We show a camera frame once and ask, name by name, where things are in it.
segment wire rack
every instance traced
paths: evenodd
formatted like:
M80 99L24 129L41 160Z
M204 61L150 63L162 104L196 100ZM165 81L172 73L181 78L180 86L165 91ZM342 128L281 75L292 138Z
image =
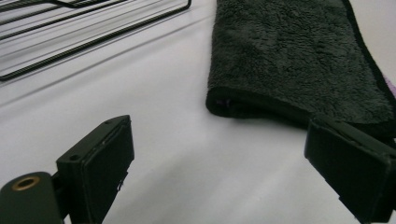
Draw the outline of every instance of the wire rack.
M191 0L0 0L0 81L65 60L190 5Z

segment white surface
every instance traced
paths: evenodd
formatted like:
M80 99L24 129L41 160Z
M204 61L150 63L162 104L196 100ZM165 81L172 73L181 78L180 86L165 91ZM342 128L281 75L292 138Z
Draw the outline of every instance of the white surface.
M396 83L396 2L353 0L364 40ZM129 114L135 161L105 223L358 221L304 158L305 130L205 108L216 1L0 87L0 185L55 161Z

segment dark gray towel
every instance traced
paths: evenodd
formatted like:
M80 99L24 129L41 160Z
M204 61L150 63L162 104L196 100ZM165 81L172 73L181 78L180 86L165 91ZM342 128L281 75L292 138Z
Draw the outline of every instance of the dark gray towel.
M218 0L207 108L234 118L312 114L396 136L396 101L347 0Z

